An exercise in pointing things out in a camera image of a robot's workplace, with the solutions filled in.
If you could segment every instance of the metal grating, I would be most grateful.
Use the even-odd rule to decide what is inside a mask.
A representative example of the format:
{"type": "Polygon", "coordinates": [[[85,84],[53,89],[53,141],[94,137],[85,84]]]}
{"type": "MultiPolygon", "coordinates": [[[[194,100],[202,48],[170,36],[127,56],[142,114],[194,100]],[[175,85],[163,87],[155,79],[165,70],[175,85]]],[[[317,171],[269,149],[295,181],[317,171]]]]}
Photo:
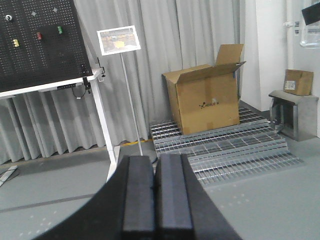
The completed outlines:
{"type": "Polygon", "coordinates": [[[202,185],[258,175],[303,163],[262,116],[240,107],[240,124],[181,135],[173,121],[151,126],[155,151],[186,154],[202,185]]]}
{"type": "Polygon", "coordinates": [[[249,175],[259,175],[270,171],[283,170],[302,164],[303,161],[291,153],[283,153],[261,158],[248,158],[246,161],[224,161],[209,167],[193,169],[197,179],[202,185],[214,184],[221,181],[233,180],[249,175]]]}
{"type": "Polygon", "coordinates": [[[184,135],[176,139],[169,138],[168,141],[154,143],[158,156],[163,153],[170,153],[179,149],[191,148],[195,146],[210,144],[214,142],[244,138],[252,135],[274,133],[275,131],[268,125],[260,123],[245,127],[234,127],[230,129],[220,128],[219,130],[204,131],[197,135],[184,135]]]}
{"type": "MultiPolygon", "coordinates": [[[[246,107],[239,108],[239,117],[240,124],[253,123],[257,121],[266,122],[265,118],[252,112],[246,107]]],[[[182,135],[177,124],[172,120],[152,124],[150,127],[150,132],[154,141],[182,135]]]]}

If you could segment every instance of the photo sign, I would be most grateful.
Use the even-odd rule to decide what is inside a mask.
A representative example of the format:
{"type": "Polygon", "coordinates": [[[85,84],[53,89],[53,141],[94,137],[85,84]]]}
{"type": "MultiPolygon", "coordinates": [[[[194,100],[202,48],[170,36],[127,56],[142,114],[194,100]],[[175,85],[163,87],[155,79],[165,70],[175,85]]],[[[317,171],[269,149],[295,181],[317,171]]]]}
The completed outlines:
{"type": "Polygon", "coordinates": [[[103,56],[141,49],[134,25],[100,30],[97,34],[103,56]]]}

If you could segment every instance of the white wall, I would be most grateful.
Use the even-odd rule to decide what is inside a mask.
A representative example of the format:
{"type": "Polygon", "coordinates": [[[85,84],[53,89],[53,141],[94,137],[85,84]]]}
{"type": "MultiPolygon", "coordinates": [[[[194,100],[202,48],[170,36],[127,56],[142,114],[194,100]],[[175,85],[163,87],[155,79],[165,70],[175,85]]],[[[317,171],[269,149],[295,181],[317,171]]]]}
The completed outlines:
{"type": "MultiPolygon", "coordinates": [[[[302,21],[301,10],[311,5],[311,0],[290,0],[293,8],[293,21],[302,21]]],[[[312,95],[320,97],[320,48],[304,48],[300,46],[301,35],[293,34],[293,44],[288,47],[293,51],[293,68],[314,72],[312,95]]],[[[317,108],[317,136],[320,137],[320,105],[317,108]]]]}
{"type": "Polygon", "coordinates": [[[285,0],[245,0],[240,40],[245,42],[247,63],[243,67],[241,99],[260,111],[269,110],[269,93],[283,88],[287,68],[285,21],[285,0]]]}

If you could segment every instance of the red peg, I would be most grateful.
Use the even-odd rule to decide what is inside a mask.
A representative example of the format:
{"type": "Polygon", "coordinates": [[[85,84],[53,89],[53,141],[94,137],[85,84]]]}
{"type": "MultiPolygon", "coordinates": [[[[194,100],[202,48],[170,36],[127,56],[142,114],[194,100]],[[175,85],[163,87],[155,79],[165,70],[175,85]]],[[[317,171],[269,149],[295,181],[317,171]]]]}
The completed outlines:
{"type": "Polygon", "coordinates": [[[36,37],[38,38],[38,40],[42,40],[42,34],[40,32],[36,33],[36,37]]]}

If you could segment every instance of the open cardboard box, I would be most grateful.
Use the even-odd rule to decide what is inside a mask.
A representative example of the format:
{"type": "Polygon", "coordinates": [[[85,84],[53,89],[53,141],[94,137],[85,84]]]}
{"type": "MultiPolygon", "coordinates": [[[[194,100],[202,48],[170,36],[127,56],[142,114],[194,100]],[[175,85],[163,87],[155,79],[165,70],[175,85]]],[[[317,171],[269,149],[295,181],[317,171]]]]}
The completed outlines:
{"type": "Polygon", "coordinates": [[[240,123],[237,80],[243,44],[220,46],[216,65],[164,73],[174,121],[184,135],[240,123]]]}

